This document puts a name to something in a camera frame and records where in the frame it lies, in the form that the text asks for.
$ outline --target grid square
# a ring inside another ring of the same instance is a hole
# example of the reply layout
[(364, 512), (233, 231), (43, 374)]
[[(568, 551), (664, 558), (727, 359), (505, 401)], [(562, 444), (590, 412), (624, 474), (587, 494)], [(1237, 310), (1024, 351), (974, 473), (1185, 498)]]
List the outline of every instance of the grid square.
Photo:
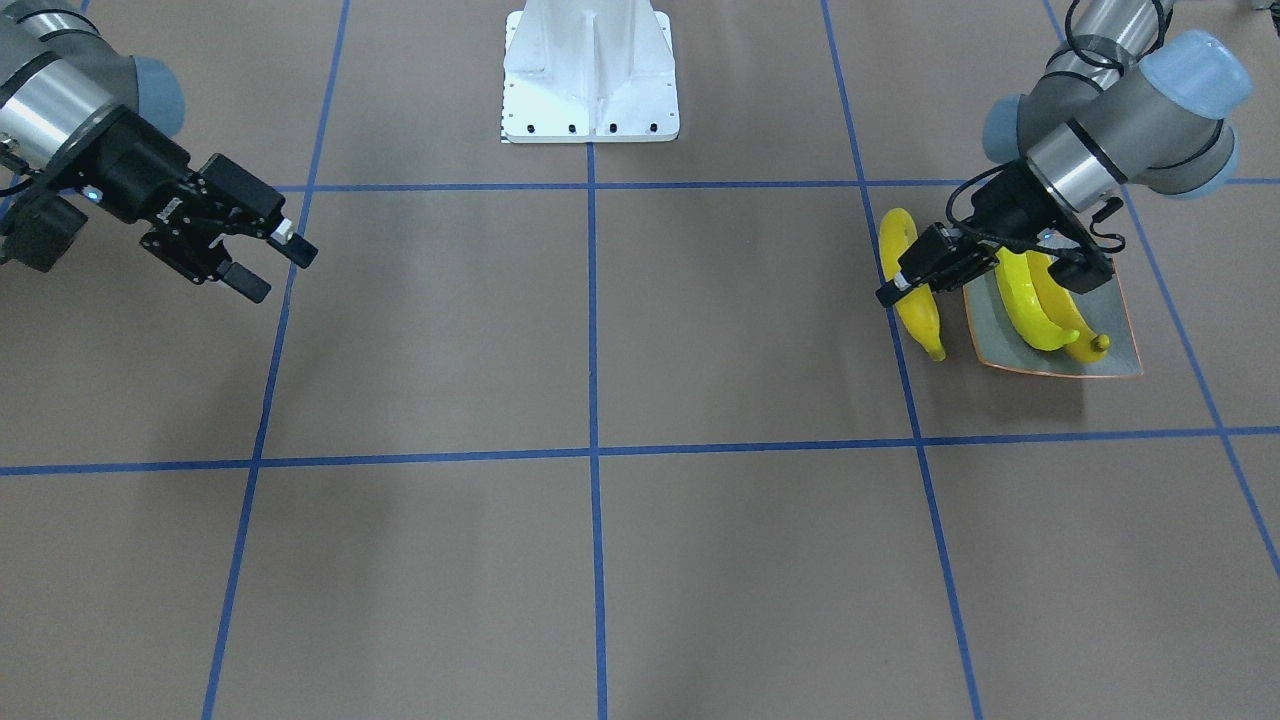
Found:
[(969, 715), (914, 451), (602, 465), (611, 717)]
[(244, 471), (0, 478), (0, 715), (191, 717)]
[(856, 190), (598, 204), (603, 445), (910, 437)]
[(1228, 425), (1280, 424), (1275, 307), (1280, 186), (1226, 186), (1181, 202), (1135, 193), (1143, 227), (1178, 314)]
[(585, 182), (580, 145), (504, 145), (502, 59), (520, 0), (353, 3), (325, 183)]
[[(948, 187), (874, 187), (876, 217), (905, 208), (918, 227), (942, 218)], [(960, 200), (961, 213), (966, 200)], [(1187, 205), (1183, 215), (1194, 213)], [(1213, 421), (1192, 373), (1181, 341), (1156, 286), (1151, 265), (1125, 214), (1103, 228), (1124, 233), (1130, 247), (1116, 259), (1125, 301), (1142, 357), (1143, 375), (1079, 380), (1020, 375), (983, 366), (973, 350), (960, 292), (938, 295), (943, 363), (933, 363), (908, 337), (908, 368), (920, 428), (925, 436), (986, 436), (1207, 428)], [(874, 302), (868, 296), (863, 302)]]
[(0, 464), (250, 457), (288, 261), (259, 240), (228, 241), (275, 288), (252, 305), (191, 284), (138, 247), (141, 225), (87, 205), (50, 274), (0, 273)]
[(1029, 92), (1059, 45), (1041, 4), (832, 3), (870, 179), (968, 178), (991, 165), (982, 127)]
[(1280, 706), (1275, 573), (1217, 438), (928, 454), (988, 716)]
[(654, 8), (672, 15), (680, 138), (600, 145), (602, 181), (855, 177), (819, 3)]
[(310, 229), (269, 456), (586, 446), (585, 192), (320, 193)]
[(1280, 539), (1280, 436), (1233, 437), (1231, 446), (1271, 541), (1276, 542)]
[(274, 184), (307, 182), (339, 0), (308, 4), (93, 3), (120, 54), (159, 58), (187, 101), (174, 140), (198, 168), (221, 152)]
[(220, 720), (595, 717), (585, 460), (264, 470)]

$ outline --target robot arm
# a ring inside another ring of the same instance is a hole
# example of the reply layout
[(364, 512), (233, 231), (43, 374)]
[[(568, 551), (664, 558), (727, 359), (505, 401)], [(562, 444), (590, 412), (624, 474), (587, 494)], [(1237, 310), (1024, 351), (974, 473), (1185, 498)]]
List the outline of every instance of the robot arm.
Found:
[[(1091, 5), (1036, 91), (997, 104), (984, 147), (1005, 164), (952, 193), (951, 227), (934, 223), (908, 249), (902, 272), (876, 293), (883, 306), (924, 284), (936, 292), (961, 287), (996, 265), (1000, 247), (1055, 256), (1050, 272), (1057, 283), (1088, 292), (1115, 274), (1110, 254), (1123, 249), (1123, 238), (1098, 236), (1121, 241), (1101, 247), (1076, 213), (1102, 202), (1093, 222), (1105, 220), (1123, 206), (1114, 193), (1129, 182), (1175, 197), (1206, 195), (1226, 182), (1239, 158), (1226, 118), (1253, 86), (1203, 31), (1160, 47), (1170, 9), (1153, 0)], [(957, 220), (956, 199), (987, 177), (972, 197), (973, 214)], [(1039, 245), (1046, 229), (1075, 246)]]
[(270, 286), (223, 241), (259, 237), (300, 268), (316, 249), (283, 214), (284, 197), (221, 155), (198, 172), (166, 132), (182, 94), (161, 63), (122, 58), (60, 0), (18, 0), (0, 18), (0, 164), (23, 177), (0, 218), (0, 264), (49, 272), (87, 222), (74, 191), (124, 223), (142, 247), (196, 284), (223, 282), (253, 302)]

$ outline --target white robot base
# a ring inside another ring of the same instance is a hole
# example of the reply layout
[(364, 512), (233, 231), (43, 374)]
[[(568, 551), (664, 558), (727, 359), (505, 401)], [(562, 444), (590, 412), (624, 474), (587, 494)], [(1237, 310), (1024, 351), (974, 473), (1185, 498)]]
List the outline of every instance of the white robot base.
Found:
[(671, 18), (649, 0), (529, 0), (507, 18), (503, 142), (680, 135)]

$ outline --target blue tape line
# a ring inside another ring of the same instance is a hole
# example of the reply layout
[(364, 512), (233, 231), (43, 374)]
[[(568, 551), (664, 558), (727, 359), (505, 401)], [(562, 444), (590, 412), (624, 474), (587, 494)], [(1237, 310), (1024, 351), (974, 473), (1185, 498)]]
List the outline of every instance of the blue tape line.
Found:
[[(890, 179), (808, 179), (808, 181), (680, 181), (680, 182), (596, 182), (598, 191), (620, 190), (721, 190), (721, 188), (808, 188), (808, 187), (956, 187), (961, 178), (890, 178)], [(1280, 184), (1280, 178), (1231, 178), (1228, 184)], [(508, 183), (353, 183), (353, 184), (279, 184), (278, 192), (500, 192), (521, 190), (588, 190), (582, 182), (508, 182)]]
[[(351, 14), (351, 0), (342, 1), (342, 10), (338, 15), (338, 32), (334, 37), (333, 59), (329, 64), (329, 79), (325, 86), (324, 101), (320, 105), (320, 119), (316, 123), (316, 140), (311, 150), (311, 168), (307, 173), (307, 192), (302, 199), (302, 210), (298, 214), (298, 232), (306, 233), (307, 220), (311, 217), (311, 199), (316, 176), (320, 170), (320, 156), (324, 151), (325, 129), (329, 123), (329, 110), (333, 106), (334, 86), (338, 81), (338, 67), (342, 63), (342, 46), (347, 35), (347, 19)], [(205, 689), (205, 705), (201, 720), (211, 720), (214, 705), (218, 700), (218, 684), (221, 679), (223, 656), (227, 651), (227, 637), (230, 633), (232, 612), (236, 606), (236, 589), (239, 585), (239, 570), (244, 557), (244, 544), (248, 538), (248, 524), (253, 511), (253, 495), (257, 489), (259, 469), (262, 461), (262, 450), (266, 445), (266, 433), (271, 421), (271, 402), (275, 397), (275, 383), (280, 372), (280, 357), (284, 352), (284, 336), (289, 325), (289, 307), (293, 297), (293, 283), (297, 278), (297, 266), (289, 266), (289, 278), (284, 284), (284, 300), (280, 304), (280, 319), (276, 325), (275, 343), (271, 350), (271, 365), (266, 375), (266, 388), (262, 392), (262, 418), (259, 423), (257, 437), (253, 441), (253, 464), (244, 483), (244, 500), (241, 505), (241, 521), (236, 530), (236, 550), (232, 552), (232, 565), (227, 577), (227, 594), (223, 598), (223, 614), (218, 624), (218, 639), (214, 643), (214, 659), (209, 669), (209, 685)]]
[(922, 442), (929, 447), (955, 447), (965, 445), (1020, 445), (1050, 442), (1106, 442), (1123, 439), (1165, 439), (1189, 437), (1217, 437), (1215, 428), (1175, 428), (1167, 430), (1103, 430), (1094, 433), (1034, 433), (1018, 436), (956, 436), (927, 437)]
[(602, 182), (599, 190), (737, 190), (790, 187), (858, 187), (858, 181), (682, 181), (682, 182)]
[(248, 537), (248, 519), (253, 510), (253, 493), (257, 491), (257, 468), (248, 470), (244, 483), (244, 500), (241, 502), (241, 519), (236, 528), (236, 547), (232, 550), (232, 569), (227, 577), (227, 592), (223, 594), (223, 612), (218, 619), (218, 639), (214, 641), (214, 659), (209, 664), (209, 684), (205, 688), (205, 705), (200, 712), (201, 720), (211, 720), (214, 702), (218, 700), (218, 682), (223, 674), (223, 657), (227, 653), (227, 635), (232, 626), (232, 610), (236, 606), (236, 588), (239, 585), (239, 568), (244, 559), (244, 541)]
[(913, 438), (832, 439), (800, 442), (742, 442), (710, 445), (635, 445), (602, 447), (603, 457), (632, 457), (637, 455), (717, 455), (730, 452), (796, 452), (805, 450), (872, 450), (884, 447), (915, 447)]
[(507, 460), (552, 460), (561, 457), (588, 457), (585, 447), (553, 450), (498, 450), (474, 452), (416, 452), (401, 455), (334, 455), (328, 457), (275, 457), (264, 459), (261, 468), (349, 468), (355, 465), (426, 465), (434, 462), (488, 462)]
[[(1280, 425), (1226, 428), (1230, 436), (1280, 436)], [(1110, 442), (1126, 439), (1167, 439), (1217, 437), (1216, 428), (1170, 428), (1152, 430), (1103, 430), (1084, 433), (1033, 433), (992, 436), (938, 436), (910, 438), (860, 438), (740, 443), (686, 443), (686, 445), (634, 445), (603, 446), (595, 454), (600, 457), (631, 457), (640, 455), (721, 455), (735, 452), (801, 452), (838, 450), (877, 450), (914, 447), (984, 446), (984, 445), (1039, 445), (1055, 442)], [(590, 457), (590, 447), (556, 447), (547, 450), (477, 450), (457, 452), (412, 452), (393, 455), (329, 455), (311, 457), (264, 457), (259, 468), (346, 468), (356, 465), (425, 465), (434, 462), (486, 462), (509, 460), (554, 460)], [(17, 465), (0, 466), (0, 477), (38, 475), (92, 475), (113, 473), (163, 473), (173, 470), (244, 470), (255, 461), (246, 460), (191, 460), (172, 462), (100, 462), (84, 465)]]
[(609, 719), (608, 644), (604, 618), (604, 527), (600, 518), (600, 455), (591, 455), (591, 557), (595, 574), (595, 716)]
[(0, 468), (0, 478), (33, 475), (99, 475), (110, 473), (168, 473), (173, 470), (244, 470), (250, 460), (184, 460), (174, 462), (92, 462), (84, 465), (19, 465)]
[(1160, 287), (1160, 295), (1164, 297), (1165, 306), (1169, 309), (1169, 316), (1174, 320), (1174, 328), (1178, 331), (1178, 340), (1183, 343), (1183, 350), (1187, 352), (1187, 360), (1190, 363), (1192, 373), (1196, 375), (1197, 384), (1199, 384), (1201, 395), (1204, 396), (1204, 405), (1208, 407), (1208, 414), (1213, 419), (1213, 427), (1217, 429), (1217, 434), (1222, 441), (1222, 450), (1226, 452), (1226, 459), (1230, 461), (1231, 470), (1235, 473), (1235, 482), (1240, 486), (1240, 493), (1244, 496), (1244, 502), (1248, 505), (1249, 514), (1253, 516), (1253, 524), (1257, 527), (1258, 536), (1262, 538), (1262, 546), (1266, 548), (1267, 557), (1271, 560), (1271, 568), (1276, 577), (1280, 578), (1280, 555), (1276, 553), (1275, 542), (1271, 539), (1271, 533), (1267, 530), (1266, 520), (1262, 518), (1262, 511), (1258, 509), (1257, 500), (1253, 497), (1253, 488), (1249, 487), (1249, 480), (1244, 474), (1244, 468), (1240, 466), (1240, 461), (1235, 456), (1235, 447), (1231, 445), (1230, 433), (1222, 423), (1222, 415), (1219, 413), (1217, 402), (1213, 400), (1213, 392), (1210, 389), (1208, 380), (1201, 368), (1199, 359), (1196, 356), (1196, 348), (1192, 347), (1190, 334), (1187, 332), (1187, 325), (1183, 324), (1183, 318), (1178, 313), (1178, 306), (1174, 304), (1174, 296), (1169, 291), (1169, 283), (1165, 282), (1165, 274), (1161, 272), (1160, 263), (1156, 260), (1156, 251), (1147, 240), (1147, 228), (1143, 227), (1142, 219), (1138, 217), (1138, 209), (1134, 206), (1129, 190), (1121, 188), (1121, 193), (1125, 204), (1129, 206), (1129, 219), (1133, 220), (1134, 228), (1138, 231), (1138, 240), (1142, 243), (1142, 250), (1146, 252), (1147, 261), (1151, 263), (1151, 270), (1156, 275), (1156, 284)]
[(918, 178), (918, 179), (884, 179), (884, 181), (863, 181), (860, 184), (867, 187), (959, 187), (964, 184), (964, 179), (946, 179), (946, 178)]
[(1253, 428), (1228, 428), (1229, 436), (1280, 436), (1280, 425), (1261, 425)]
[(425, 184), (316, 184), (315, 192), (497, 192), (516, 190), (586, 190), (584, 182), (462, 182)]
[(609, 717), (608, 643), (604, 619), (604, 525), (600, 512), (599, 292), (596, 265), (595, 145), (586, 145), (588, 434), (591, 457), (591, 555), (595, 574), (595, 712)]
[[(870, 193), (867, 186), (867, 173), (863, 168), (863, 156), (858, 146), (858, 129), (854, 124), (854, 113), (849, 102), (849, 90), (845, 83), (845, 73), (840, 60), (840, 49), (836, 44), (836, 31), (831, 19), (831, 6), (827, 0), (820, 0), (823, 23), (827, 27), (827, 42), (831, 45), (831, 61), (836, 70), (836, 85), (840, 88), (840, 102), (845, 113), (845, 126), (849, 131), (849, 147), (854, 155), (854, 169), (860, 183), (859, 190), (863, 199), (863, 211), (867, 215), (867, 229), (870, 234), (873, 252), (876, 255), (877, 277), (883, 277), (883, 266), (879, 261), (879, 242), (876, 232), (876, 213), (872, 209)], [(915, 445), (915, 457), (920, 466), (920, 479), (924, 484), (924, 497), (929, 505), (929, 519), (933, 525), (933, 539), (938, 550), (938, 562), (942, 568), (942, 580), (947, 591), (947, 603), (951, 607), (951, 623), (955, 628), (956, 647), (960, 652), (960, 662), (964, 666), (965, 687), (969, 691), (969, 705), (973, 710), (974, 720), (982, 720), (982, 700), (978, 693), (978, 680), (973, 670), (973, 660), (969, 653), (968, 633), (964, 628), (964, 616), (960, 611), (960, 598), (956, 592), (955, 575), (951, 571), (951, 553), (947, 550), (946, 534), (942, 528), (942, 516), (938, 510), (937, 497), (933, 492), (933, 477), (929, 471), (929, 460), (924, 452), (922, 442), (920, 421), (915, 411), (915, 397), (911, 392), (911, 378), (906, 369), (906, 359), (902, 352), (902, 338), (897, 331), (891, 310), (886, 310), (890, 336), (893, 340), (893, 354), (897, 357), (899, 378), (902, 382), (902, 396), (906, 402), (908, 418), (911, 423), (911, 438)]]
[(1048, 15), (1048, 22), (1053, 26), (1059, 42), (1065, 42), (1066, 33), (1062, 32), (1062, 23), (1057, 22), (1057, 12), (1053, 10), (1053, 5), (1048, 0), (1041, 0), (1041, 4), (1044, 5), (1044, 14)]

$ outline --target yellow banana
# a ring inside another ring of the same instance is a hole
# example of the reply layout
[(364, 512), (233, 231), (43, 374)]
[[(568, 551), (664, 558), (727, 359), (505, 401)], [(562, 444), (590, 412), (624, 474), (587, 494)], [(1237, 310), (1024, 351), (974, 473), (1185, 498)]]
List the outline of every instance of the yellow banana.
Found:
[(1001, 247), (996, 251), (1000, 264), (996, 265), (996, 284), (1000, 286), (1000, 299), (1005, 301), (1005, 311), (1012, 320), (1018, 334), (1036, 350), (1060, 350), (1080, 337), (1080, 331), (1065, 329), (1048, 319), (1036, 296), (1032, 272), (1027, 265), (1027, 255), (1018, 255)]
[(1048, 274), (1048, 266), (1053, 264), (1053, 258), (1043, 252), (1028, 252), (1027, 265), (1032, 273), (1032, 284), (1036, 286), (1036, 296), (1041, 301), (1041, 307), (1053, 323), (1080, 331), (1080, 337), (1075, 342), (1066, 343), (1062, 350), (1080, 363), (1097, 363), (1107, 356), (1111, 347), (1111, 338), (1093, 332), (1093, 328), (1084, 322), (1080, 309), (1075, 306), (1075, 299), (1062, 286)]
[[(906, 210), (893, 208), (884, 214), (879, 232), (881, 265), (884, 268), (884, 279), (892, 279), (902, 269), (897, 259), (906, 252), (908, 246), (915, 242), (915, 220)], [(899, 300), (893, 307), (897, 310), (897, 316), (902, 319), (908, 334), (924, 347), (929, 357), (934, 363), (946, 360), (947, 351), (942, 347), (942, 324), (938, 320), (938, 305), (933, 301), (933, 291), (927, 286), (918, 287)]]

